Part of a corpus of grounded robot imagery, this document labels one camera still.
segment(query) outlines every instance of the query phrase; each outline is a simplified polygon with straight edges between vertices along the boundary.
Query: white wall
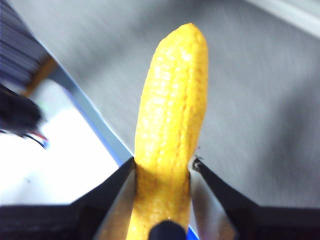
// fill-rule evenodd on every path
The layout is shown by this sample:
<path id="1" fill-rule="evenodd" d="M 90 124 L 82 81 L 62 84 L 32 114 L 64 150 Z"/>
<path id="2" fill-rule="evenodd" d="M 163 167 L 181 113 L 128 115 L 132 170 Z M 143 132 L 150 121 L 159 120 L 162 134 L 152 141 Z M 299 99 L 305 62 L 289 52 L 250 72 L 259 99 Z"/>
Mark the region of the white wall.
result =
<path id="1" fill-rule="evenodd" d="M 0 135 L 1 205 L 71 203 L 118 165 L 61 86 L 46 80 L 32 99 L 44 111 L 49 146 Z"/>

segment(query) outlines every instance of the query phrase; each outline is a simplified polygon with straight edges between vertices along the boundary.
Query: yellow corn cob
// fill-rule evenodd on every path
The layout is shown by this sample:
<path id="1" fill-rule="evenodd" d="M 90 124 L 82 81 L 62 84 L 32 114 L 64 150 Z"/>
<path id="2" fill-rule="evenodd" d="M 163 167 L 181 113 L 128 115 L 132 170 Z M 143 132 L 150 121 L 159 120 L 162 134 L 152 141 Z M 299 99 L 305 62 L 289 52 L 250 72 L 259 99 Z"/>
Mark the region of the yellow corn cob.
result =
<path id="1" fill-rule="evenodd" d="M 188 162 L 207 107 L 207 43 L 192 23 L 158 45 L 148 71 L 135 133 L 136 197 L 127 240 L 147 240 L 164 220 L 186 231 L 190 215 Z"/>

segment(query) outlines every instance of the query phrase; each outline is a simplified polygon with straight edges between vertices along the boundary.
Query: gray carpet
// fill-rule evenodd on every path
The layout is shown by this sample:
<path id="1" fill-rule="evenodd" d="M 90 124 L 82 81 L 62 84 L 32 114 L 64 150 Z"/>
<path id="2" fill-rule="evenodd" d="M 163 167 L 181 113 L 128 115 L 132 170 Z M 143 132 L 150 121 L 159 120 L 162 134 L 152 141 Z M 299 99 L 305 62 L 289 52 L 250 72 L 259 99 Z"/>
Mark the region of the gray carpet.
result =
<path id="1" fill-rule="evenodd" d="M 9 0 L 131 149 L 158 42 L 195 23 L 209 47 L 197 154 L 259 204 L 320 207 L 320 40 L 239 0 Z"/>

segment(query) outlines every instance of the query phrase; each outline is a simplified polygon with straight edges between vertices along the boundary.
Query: wire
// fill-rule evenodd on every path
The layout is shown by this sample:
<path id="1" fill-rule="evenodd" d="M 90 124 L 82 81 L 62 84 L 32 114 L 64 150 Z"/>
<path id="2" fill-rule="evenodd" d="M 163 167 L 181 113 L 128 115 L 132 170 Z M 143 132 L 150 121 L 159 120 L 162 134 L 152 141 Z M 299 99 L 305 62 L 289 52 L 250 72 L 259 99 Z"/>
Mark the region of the wire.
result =
<path id="1" fill-rule="evenodd" d="M 32 139 L 33 141 L 37 142 L 41 147 L 45 148 L 45 145 L 42 142 L 40 142 L 37 139 L 35 139 L 33 136 L 30 136 L 29 134 L 25 134 L 24 136 L 27 137 L 27 138 Z"/>

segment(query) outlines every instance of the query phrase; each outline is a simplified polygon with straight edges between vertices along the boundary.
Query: wooden edge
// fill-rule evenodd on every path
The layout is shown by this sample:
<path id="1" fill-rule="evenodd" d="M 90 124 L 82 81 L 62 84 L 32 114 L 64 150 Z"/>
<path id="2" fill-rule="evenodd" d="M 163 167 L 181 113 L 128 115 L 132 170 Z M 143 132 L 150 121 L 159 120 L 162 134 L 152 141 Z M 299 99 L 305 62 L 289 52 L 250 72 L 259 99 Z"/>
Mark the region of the wooden edge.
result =
<path id="1" fill-rule="evenodd" d="M 56 61 L 48 56 L 40 65 L 40 68 L 32 77 L 30 84 L 26 86 L 26 90 L 21 93 L 25 97 L 29 97 L 39 84 L 57 67 Z"/>

